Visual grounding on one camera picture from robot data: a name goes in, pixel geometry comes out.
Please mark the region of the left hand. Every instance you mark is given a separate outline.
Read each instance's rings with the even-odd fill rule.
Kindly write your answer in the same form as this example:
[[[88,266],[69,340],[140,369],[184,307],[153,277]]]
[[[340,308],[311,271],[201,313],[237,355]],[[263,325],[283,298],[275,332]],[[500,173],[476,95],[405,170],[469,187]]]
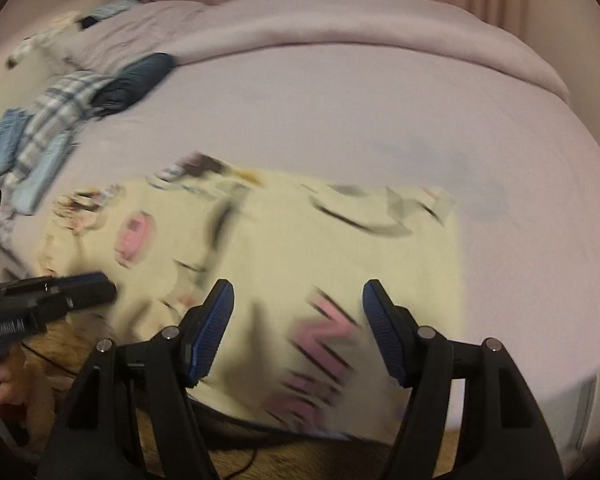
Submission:
[[[0,406],[28,406],[35,379],[20,346],[13,346],[0,362]]]

